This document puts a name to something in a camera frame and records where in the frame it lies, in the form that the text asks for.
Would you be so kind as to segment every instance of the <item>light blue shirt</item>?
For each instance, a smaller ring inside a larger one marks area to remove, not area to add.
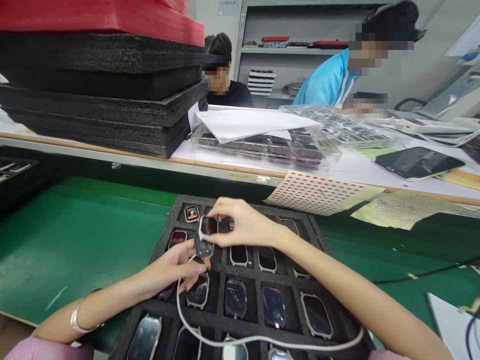
[[[303,83],[292,105],[329,104],[334,106],[342,92],[342,85],[349,68],[349,49],[332,56],[321,64]],[[358,76],[349,75],[345,92]]]

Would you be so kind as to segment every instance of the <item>red dot sticker sheet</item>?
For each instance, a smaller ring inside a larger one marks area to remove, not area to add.
[[[384,190],[381,187],[289,170],[265,202],[306,213],[329,216],[370,200]]]

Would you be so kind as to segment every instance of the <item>silver bracelet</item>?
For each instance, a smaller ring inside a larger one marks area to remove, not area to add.
[[[79,314],[80,305],[82,305],[82,303],[84,302],[84,300],[85,300],[85,297],[82,297],[82,298],[78,301],[78,304],[76,305],[75,310],[73,310],[73,312],[71,313],[71,318],[70,318],[70,325],[71,325],[72,329],[75,330],[76,332],[81,333],[81,334],[91,333],[93,330],[96,330],[96,329],[98,329],[99,327],[105,325],[105,323],[102,323],[102,324],[96,325],[96,326],[94,326],[94,327],[92,327],[91,329],[88,329],[88,330],[82,329],[82,328],[79,326],[79,322],[78,322],[77,316],[78,316],[78,314]]]

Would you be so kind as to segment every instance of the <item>hand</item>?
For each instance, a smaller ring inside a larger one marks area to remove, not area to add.
[[[144,300],[149,299],[180,279],[185,281],[180,285],[179,292],[190,290],[197,282],[199,275],[212,267],[209,257],[202,259],[204,264],[195,260],[188,263],[195,253],[193,239],[187,240],[175,245],[135,274],[132,280],[140,297]]]
[[[248,205],[245,200],[220,197],[209,217],[231,217],[235,229],[227,234],[213,234],[208,241],[224,248],[234,245],[277,247],[277,240],[291,231],[287,227],[270,220]]]

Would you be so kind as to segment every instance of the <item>black shirt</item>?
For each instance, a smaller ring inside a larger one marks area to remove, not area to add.
[[[230,86],[225,95],[215,95],[212,91],[209,91],[206,99],[211,105],[254,108],[252,94],[250,94],[248,87],[241,82],[233,80],[230,81]]]

